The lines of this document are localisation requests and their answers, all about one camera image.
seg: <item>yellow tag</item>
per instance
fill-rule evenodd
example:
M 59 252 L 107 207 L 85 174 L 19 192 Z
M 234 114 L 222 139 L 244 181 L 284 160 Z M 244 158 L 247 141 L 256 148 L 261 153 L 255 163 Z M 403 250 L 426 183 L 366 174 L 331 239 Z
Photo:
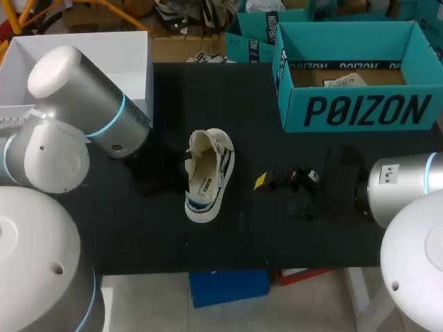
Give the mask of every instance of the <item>yellow tag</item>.
M 266 178 L 266 172 L 255 181 L 254 190 L 256 190 L 259 186 L 261 186 L 263 184 L 264 178 Z

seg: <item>tile floor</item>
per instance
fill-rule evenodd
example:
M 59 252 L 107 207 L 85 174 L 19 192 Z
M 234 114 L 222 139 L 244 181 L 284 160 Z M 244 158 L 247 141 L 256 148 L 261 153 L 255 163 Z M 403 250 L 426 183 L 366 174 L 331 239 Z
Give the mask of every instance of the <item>tile floor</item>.
M 379 286 L 379 269 L 367 274 Z M 264 297 L 195 309 L 187 273 L 112 276 L 103 279 L 104 332 L 355 332 L 352 304 L 342 270 L 288 286 Z M 409 329 L 394 312 L 379 332 Z

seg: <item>sneaker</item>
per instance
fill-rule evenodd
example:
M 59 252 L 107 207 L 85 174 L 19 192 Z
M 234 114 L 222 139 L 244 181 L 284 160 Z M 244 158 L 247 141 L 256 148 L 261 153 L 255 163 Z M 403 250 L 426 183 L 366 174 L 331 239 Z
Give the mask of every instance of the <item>sneaker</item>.
M 234 146 L 220 129 L 196 130 L 189 139 L 189 176 L 185 211 L 196 223 L 213 220 L 220 211 L 224 190 L 233 173 Z

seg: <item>black tabletop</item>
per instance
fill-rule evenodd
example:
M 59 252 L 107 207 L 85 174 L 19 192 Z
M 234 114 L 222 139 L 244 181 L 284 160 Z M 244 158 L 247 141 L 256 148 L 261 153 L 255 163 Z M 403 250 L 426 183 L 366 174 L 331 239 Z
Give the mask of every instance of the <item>black tabletop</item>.
M 104 275 L 377 266 L 384 233 L 377 223 L 358 214 L 342 221 L 294 218 L 288 206 L 297 194 L 285 188 L 254 192 L 255 179 L 265 170 L 285 172 L 294 165 L 321 175 L 345 146 L 359 151 L 368 169 L 382 157 L 442 146 L 437 128 L 287 134 L 267 64 L 155 64 L 154 84 L 156 129 L 183 149 L 195 129 L 223 129 L 235 145 L 235 169 L 219 215 L 199 224 L 186 217 L 184 193 L 138 195 L 128 170 L 90 145 L 84 184 L 56 198 Z

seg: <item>table leg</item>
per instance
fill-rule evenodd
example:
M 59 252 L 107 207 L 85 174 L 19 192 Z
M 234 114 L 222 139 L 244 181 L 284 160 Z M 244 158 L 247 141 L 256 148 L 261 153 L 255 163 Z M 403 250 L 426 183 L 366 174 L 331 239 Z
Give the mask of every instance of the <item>table leg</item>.
M 395 309 L 395 303 L 383 285 L 370 300 L 361 268 L 345 269 L 357 332 L 375 332 Z

